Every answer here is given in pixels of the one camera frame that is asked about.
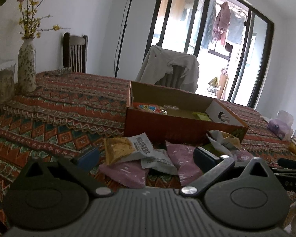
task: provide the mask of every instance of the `door frame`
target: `door frame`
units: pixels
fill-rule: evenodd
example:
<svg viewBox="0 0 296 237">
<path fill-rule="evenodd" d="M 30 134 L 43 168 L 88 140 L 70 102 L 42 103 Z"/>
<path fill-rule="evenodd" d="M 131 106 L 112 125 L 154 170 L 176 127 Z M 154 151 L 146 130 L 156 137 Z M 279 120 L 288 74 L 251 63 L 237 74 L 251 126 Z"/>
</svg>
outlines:
<svg viewBox="0 0 296 237">
<path fill-rule="evenodd" d="M 161 1 L 162 0 L 157 0 L 156 4 L 155 4 L 155 10 L 154 10 L 153 17 L 152 17 L 152 24 L 151 24 L 150 32 L 149 32 L 148 39 L 147 39 L 147 45 L 146 45 L 144 58 L 147 56 L 147 54 L 149 52 L 149 49 L 150 49 L 150 46 L 151 46 L 151 43 L 152 43 L 153 34 L 154 34 L 154 30 L 155 30 L 155 24 L 156 24 L 156 21 L 157 21 L 157 18 L 158 18 L 158 13 L 159 13 Z M 260 65 L 258 76 L 257 76 L 256 82 L 255 82 L 255 86 L 253 88 L 253 91 L 252 91 L 252 94 L 250 96 L 250 100 L 249 100 L 249 103 L 248 103 L 248 107 L 254 108 L 256 106 L 259 94 L 261 92 L 261 88 L 262 88 L 262 85 L 263 85 L 263 82 L 264 82 L 264 78 L 266 76 L 267 67 L 268 67 L 269 60 L 270 60 L 272 42 L 273 42 L 273 36 L 274 36 L 274 23 L 269 18 L 267 18 L 264 14 L 259 12 L 257 9 L 252 7 L 250 4 L 248 4 L 244 0 L 237 0 L 237 1 L 249 8 L 249 16 L 248 16 L 248 24 L 247 24 L 247 31 L 246 31 L 246 36 L 245 36 L 244 48 L 242 50 L 242 56 L 241 56 L 240 61 L 239 61 L 239 65 L 238 65 L 238 68 L 237 68 L 237 74 L 235 76 L 235 80 L 234 80 L 234 83 L 232 85 L 232 89 L 231 89 L 230 95 L 228 97 L 228 101 L 232 100 L 233 95 L 234 95 L 234 91 L 235 91 L 235 89 L 237 87 L 237 83 L 240 84 L 241 81 L 239 81 L 239 79 L 240 80 L 242 79 L 243 61 L 245 59 L 245 53 L 246 53 L 245 48 L 248 46 L 247 44 L 250 41 L 248 36 L 249 36 L 249 29 L 252 26 L 252 23 L 250 23 L 251 15 L 257 15 L 259 18 L 261 18 L 263 21 L 265 21 L 267 23 L 267 32 L 266 32 L 266 39 L 265 39 L 265 44 L 264 44 L 264 49 L 263 49 L 263 54 L 262 54 L 261 65 Z M 167 26 L 167 21 L 168 21 L 168 18 L 169 18 L 171 4 L 172 4 L 172 0 L 168 0 L 165 20 L 163 22 L 163 32 L 162 32 L 163 37 L 164 37 L 165 29 L 166 29 L 166 26 Z M 201 46 L 201 42 L 202 42 L 204 27 L 205 27 L 205 23 L 206 23 L 206 17 L 207 17 L 207 13 L 208 13 L 208 6 L 209 6 L 209 0 L 204 0 L 204 9 L 203 9 L 202 19 L 201 19 L 201 23 L 200 23 L 200 30 L 199 30 L 199 34 L 198 34 L 198 38 L 197 38 L 197 42 L 196 42 L 195 51 L 194 51 L 194 55 L 196 57 L 198 56 L 198 53 L 199 53 L 198 47 Z M 161 39 L 161 37 L 162 37 L 162 34 L 160 35 L 161 43 L 158 43 L 158 44 L 162 45 L 163 40 Z"/>
</svg>

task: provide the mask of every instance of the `food package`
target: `food package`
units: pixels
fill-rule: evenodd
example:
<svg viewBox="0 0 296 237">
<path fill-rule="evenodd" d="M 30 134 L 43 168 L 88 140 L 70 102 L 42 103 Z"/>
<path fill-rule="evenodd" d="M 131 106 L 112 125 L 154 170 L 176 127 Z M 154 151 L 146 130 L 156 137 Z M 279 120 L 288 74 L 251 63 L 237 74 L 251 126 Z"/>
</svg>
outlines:
<svg viewBox="0 0 296 237">
<path fill-rule="evenodd" d="M 213 130 L 209 131 L 210 137 L 207 134 L 212 146 L 221 153 L 221 155 L 229 155 L 234 158 L 235 161 L 244 162 L 253 158 L 252 154 L 242 149 L 240 140 L 231 134 Z"/>
<path fill-rule="evenodd" d="M 154 151 L 154 157 L 141 160 L 141 167 L 144 169 L 151 168 L 169 175 L 178 175 L 178 170 L 167 155 L 167 151 L 157 149 Z"/>
<path fill-rule="evenodd" d="M 133 107 L 141 111 L 147 111 L 147 112 L 157 113 L 157 114 L 167 114 L 166 109 L 159 105 L 134 102 Z"/>
<path fill-rule="evenodd" d="M 166 142 L 167 154 L 178 169 L 181 186 L 187 186 L 203 175 L 203 172 L 194 163 L 195 147 Z"/>
<path fill-rule="evenodd" d="M 145 133 L 128 138 L 108 138 L 104 140 L 104 146 L 107 165 L 149 158 L 154 154 Z"/>
<path fill-rule="evenodd" d="M 133 189 L 142 189 L 146 186 L 146 177 L 149 169 L 142 169 L 140 161 L 130 161 L 113 165 L 102 164 L 99 170 L 116 182 Z"/>
<path fill-rule="evenodd" d="M 291 204 L 289 213 L 284 223 L 284 231 L 291 236 L 296 236 L 296 202 Z"/>
<path fill-rule="evenodd" d="M 193 115 L 199 120 L 211 122 L 211 119 L 209 118 L 209 116 L 206 113 L 193 112 Z"/>
<path fill-rule="evenodd" d="M 292 138 L 294 130 L 292 125 L 294 117 L 286 111 L 279 111 L 276 118 L 272 118 L 268 124 L 268 129 L 276 134 L 283 141 L 289 141 Z"/>
</svg>

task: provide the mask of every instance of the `red patterned tablecloth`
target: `red patterned tablecloth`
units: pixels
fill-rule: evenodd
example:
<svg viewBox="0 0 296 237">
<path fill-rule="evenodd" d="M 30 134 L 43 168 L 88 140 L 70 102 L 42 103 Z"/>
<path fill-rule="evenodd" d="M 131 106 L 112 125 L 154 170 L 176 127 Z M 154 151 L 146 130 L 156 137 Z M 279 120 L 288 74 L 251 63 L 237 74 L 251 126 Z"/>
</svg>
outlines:
<svg viewBox="0 0 296 237">
<path fill-rule="evenodd" d="M 17 95 L 0 111 L 0 219 L 5 223 L 2 200 L 10 184 L 31 157 L 55 161 L 99 147 L 105 161 L 103 138 L 122 136 L 129 81 L 72 73 L 37 75 L 36 91 Z M 255 110 L 226 103 L 248 125 L 243 147 L 268 163 L 292 159 L 288 143 L 267 129 Z M 122 186 L 94 168 L 90 175 L 116 190 Z M 179 180 L 165 174 L 149 175 L 147 185 L 179 188 Z"/>
</svg>

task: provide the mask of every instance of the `purple package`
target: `purple package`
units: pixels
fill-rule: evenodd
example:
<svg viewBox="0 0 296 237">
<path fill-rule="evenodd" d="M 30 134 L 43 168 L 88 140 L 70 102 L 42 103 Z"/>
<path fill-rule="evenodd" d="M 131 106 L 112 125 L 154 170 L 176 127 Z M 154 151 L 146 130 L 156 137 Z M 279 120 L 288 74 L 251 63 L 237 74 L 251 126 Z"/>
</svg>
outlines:
<svg viewBox="0 0 296 237">
<path fill-rule="evenodd" d="M 166 142 L 167 154 L 177 167 L 181 186 L 187 186 L 203 175 L 203 172 L 194 163 L 195 147 Z"/>
<path fill-rule="evenodd" d="M 102 164 L 99 170 L 116 182 L 133 189 L 142 189 L 146 186 L 146 177 L 149 169 L 142 169 L 140 161 L 130 161 L 112 164 Z"/>
<path fill-rule="evenodd" d="M 271 119 L 267 128 L 276 134 L 281 140 L 290 132 L 291 128 L 280 119 Z"/>
</svg>

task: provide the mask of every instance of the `pink snack package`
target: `pink snack package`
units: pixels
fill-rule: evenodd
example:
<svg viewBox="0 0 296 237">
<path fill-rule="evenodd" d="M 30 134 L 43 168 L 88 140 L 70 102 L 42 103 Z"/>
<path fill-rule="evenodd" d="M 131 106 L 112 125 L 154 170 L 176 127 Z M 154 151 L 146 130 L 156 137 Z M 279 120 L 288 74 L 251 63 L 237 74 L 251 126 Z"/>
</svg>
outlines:
<svg viewBox="0 0 296 237">
<path fill-rule="evenodd" d="M 166 142 L 167 154 L 177 167 L 181 186 L 187 186 L 203 175 L 203 172 L 194 163 L 195 147 Z"/>
<path fill-rule="evenodd" d="M 133 189 L 145 188 L 149 173 L 149 169 L 141 168 L 141 161 L 129 161 L 110 166 L 102 164 L 99 170 L 116 182 Z"/>
</svg>

